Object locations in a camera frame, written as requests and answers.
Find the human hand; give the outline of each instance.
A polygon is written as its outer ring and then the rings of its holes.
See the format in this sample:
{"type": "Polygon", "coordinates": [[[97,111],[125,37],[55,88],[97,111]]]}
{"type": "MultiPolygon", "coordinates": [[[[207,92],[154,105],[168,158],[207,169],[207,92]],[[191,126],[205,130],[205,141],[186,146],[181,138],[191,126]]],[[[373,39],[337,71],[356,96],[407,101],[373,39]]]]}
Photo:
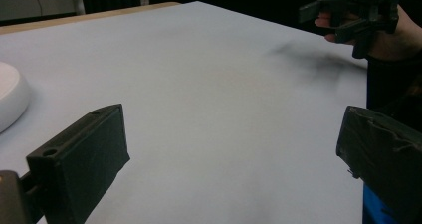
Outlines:
{"type": "MultiPolygon", "coordinates": [[[[393,34],[383,31],[376,32],[368,52],[369,56],[382,61],[399,61],[411,58],[422,50],[422,28],[416,25],[400,6],[398,6],[398,16],[399,20],[393,34]]],[[[319,27],[329,28],[330,18],[330,13],[321,12],[315,20],[315,24],[319,27]]],[[[343,23],[357,19],[356,15],[349,13],[344,16],[343,23]]],[[[325,39],[334,42],[335,34],[328,34],[325,39]]],[[[346,44],[354,45],[355,41],[352,40],[346,44]]]]}

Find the white bowl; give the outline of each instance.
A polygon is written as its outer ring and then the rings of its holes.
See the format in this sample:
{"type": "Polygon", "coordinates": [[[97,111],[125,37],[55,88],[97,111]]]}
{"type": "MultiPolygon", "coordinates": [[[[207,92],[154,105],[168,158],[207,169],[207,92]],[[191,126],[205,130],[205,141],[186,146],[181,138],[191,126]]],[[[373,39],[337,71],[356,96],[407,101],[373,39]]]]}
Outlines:
{"type": "Polygon", "coordinates": [[[0,62],[0,132],[12,125],[25,111],[30,89],[14,67],[0,62]]]}

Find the white tabletop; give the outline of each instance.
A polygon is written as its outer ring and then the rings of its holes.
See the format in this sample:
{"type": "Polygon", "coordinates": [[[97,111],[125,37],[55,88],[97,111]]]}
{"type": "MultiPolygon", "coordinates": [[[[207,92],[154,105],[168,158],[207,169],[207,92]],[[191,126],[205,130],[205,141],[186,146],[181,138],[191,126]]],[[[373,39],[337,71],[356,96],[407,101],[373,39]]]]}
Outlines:
{"type": "Polygon", "coordinates": [[[87,223],[361,221],[362,182],[335,155],[346,106],[365,106],[351,47],[194,2],[1,35],[0,61],[32,89],[0,169],[23,175],[38,146],[123,105],[131,161],[87,223]]]}

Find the white object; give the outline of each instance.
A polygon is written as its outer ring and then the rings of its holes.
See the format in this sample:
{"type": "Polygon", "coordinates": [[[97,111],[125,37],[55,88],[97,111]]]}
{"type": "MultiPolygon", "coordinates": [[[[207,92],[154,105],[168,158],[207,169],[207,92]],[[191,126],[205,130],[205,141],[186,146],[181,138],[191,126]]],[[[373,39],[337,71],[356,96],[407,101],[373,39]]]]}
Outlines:
{"type": "Polygon", "coordinates": [[[25,174],[31,151],[121,103],[130,162],[87,224],[360,223],[362,182],[335,155],[346,106],[365,106],[351,53],[200,2],[1,35],[37,96],[0,167],[25,174]]]}
{"type": "Polygon", "coordinates": [[[25,111],[30,91],[25,78],[14,67],[0,62],[0,132],[25,111]]]}

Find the blue object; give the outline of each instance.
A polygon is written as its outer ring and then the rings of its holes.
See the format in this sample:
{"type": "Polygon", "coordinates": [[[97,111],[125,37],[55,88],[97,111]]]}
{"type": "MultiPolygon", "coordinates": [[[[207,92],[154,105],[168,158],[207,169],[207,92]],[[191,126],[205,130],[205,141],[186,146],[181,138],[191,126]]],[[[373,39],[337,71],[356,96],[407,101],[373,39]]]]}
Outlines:
{"type": "Polygon", "coordinates": [[[366,185],[363,186],[363,224],[398,224],[391,210],[366,185]]]}

